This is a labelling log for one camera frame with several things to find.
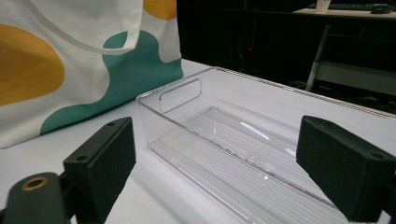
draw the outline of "teal pattern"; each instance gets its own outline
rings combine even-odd
[[[105,48],[121,48],[127,33],[111,36]],[[110,83],[99,101],[88,105],[71,105],[50,115],[41,126],[41,134],[97,115],[111,107],[133,100],[145,91],[153,90],[183,77],[181,59],[164,63],[159,56],[159,44],[150,33],[140,31],[136,48],[122,55],[103,55]]]

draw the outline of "screw hole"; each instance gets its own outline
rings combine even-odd
[[[378,158],[378,159],[382,159],[382,158],[384,158],[384,156],[382,155],[382,154],[379,154],[379,153],[372,153],[372,156],[374,156],[374,157],[376,157],[376,158]]]
[[[77,161],[85,161],[87,159],[88,159],[87,156],[79,156],[79,157],[77,157]]]
[[[48,182],[48,179],[44,176],[39,176],[33,179],[30,179],[28,181],[26,181],[23,186],[22,189],[23,190],[34,190],[34,189],[39,189],[41,187],[43,187],[44,185],[46,185]]]

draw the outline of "keyboard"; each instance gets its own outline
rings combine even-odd
[[[356,10],[356,11],[371,11],[375,4],[330,4],[330,10]],[[307,8],[317,8],[317,4],[311,4]]]

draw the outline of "black plastic block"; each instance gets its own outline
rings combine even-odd
[[[77,188],[78,222],[105,223],[135,163],[131,118],[109,122],[64,160],[66,178]]]
[[[382,190],[395,176],[395,158],[324,119],[304,116],[300,164],[349,221],[377,222]]]

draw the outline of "clear plastic tray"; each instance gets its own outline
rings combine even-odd
[[[390,114],[221,68],[137,101],[148,147],[247,223],[348,223],[295,161],[303,115],[369,136],[385,150],[393,137],[375,129],[396,131]]]

